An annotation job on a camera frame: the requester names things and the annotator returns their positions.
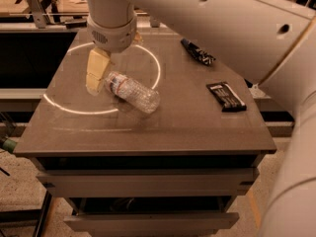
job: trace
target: white robotic arm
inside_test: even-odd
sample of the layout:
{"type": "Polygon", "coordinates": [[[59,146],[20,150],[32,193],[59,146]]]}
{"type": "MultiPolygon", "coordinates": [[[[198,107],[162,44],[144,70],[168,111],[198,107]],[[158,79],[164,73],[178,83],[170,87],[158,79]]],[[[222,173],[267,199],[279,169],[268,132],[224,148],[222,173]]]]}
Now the white robotic arm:
{"type": "Polygon", "coordinates": [[[107,52],[127,48],[132,4],[260,87],[296,119],[260,236],[316,232],[315,12],[285,0],[88,0],[88,25],[107,52]]]}

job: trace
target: clear bottle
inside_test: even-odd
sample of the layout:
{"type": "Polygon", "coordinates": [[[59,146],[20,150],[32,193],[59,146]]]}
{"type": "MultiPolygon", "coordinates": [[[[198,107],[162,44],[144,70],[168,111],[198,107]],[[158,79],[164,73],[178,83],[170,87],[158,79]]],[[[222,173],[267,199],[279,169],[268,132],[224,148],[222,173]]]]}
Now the clear bottle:
{"type": "Polygon", "coordinates": [[[160,103],[159,93],[116,71],[106,78],[107,89],[144,113],[153,113],[160,103]]]}

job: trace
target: metal bracket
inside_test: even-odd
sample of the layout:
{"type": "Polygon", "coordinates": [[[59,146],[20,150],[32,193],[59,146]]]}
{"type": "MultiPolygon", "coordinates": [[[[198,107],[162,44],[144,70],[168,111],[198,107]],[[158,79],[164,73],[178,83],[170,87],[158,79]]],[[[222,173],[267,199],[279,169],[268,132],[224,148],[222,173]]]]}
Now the metal bracket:
{"type": "Polygon", "coordinates": [[[27,0],[32,12],[34,22],[39,29],[43,29],[49,23],[49,17],[45,9],[42,8],[40,0],[27,0]]]}

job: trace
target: brown tabletop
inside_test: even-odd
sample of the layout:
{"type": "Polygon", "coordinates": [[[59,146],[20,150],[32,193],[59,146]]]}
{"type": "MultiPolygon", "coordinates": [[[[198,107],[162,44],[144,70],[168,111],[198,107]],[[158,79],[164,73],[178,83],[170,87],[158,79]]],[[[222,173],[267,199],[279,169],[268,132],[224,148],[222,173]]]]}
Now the brown tabletop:
{"type": "Polygon", "coordinates": [[[147,33],[143,39],[141,47],[147,50],[132,46],[114,54],[112,70],[149,87],[158,82],[161,103],[155,113],[146,116],[106,89],[97,97],[89,95],[85,75],[93,45],[82,45],[64,57],[15,154],[76,157],[276,151],[243,78],[219,61],[212,67],[195,62],[177,35],[147,33]],[[205,87],[220,81],[227,81],[246,103],[246,112],[221,111],[205,87]]]}

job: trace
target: concrete floor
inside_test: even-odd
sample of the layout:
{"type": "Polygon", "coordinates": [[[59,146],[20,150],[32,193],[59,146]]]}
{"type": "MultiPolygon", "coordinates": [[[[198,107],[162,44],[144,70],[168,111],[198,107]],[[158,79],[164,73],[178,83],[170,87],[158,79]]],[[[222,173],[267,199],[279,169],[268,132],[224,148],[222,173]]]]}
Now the concrete floor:
{"type": "MultiPolygon", "coordinates": [[[[260,177],[243,197],[237,197],[229,211],[239,212],[240,219],[229,230],[220,230],[214,237],[254,237],[258,231],[277,170],[284,156],[289,138],[275,138],[277,153],[267,155],[259,166],[260,177]]],[[[0,166],[8,171],[7,177],[0,173],[0,211],[40,208],[45,188],[36,179],[38,170],[28,160],[16,158],[7,152],[0,153],[0,166]]],[[[63,217],[72,208],[63,198],[52,200],[42,236],[88,237],[88,233],[73,232],[63,217]]],[[[1,229],[6,237],[33,236],[33,226],[1,229]]]]}

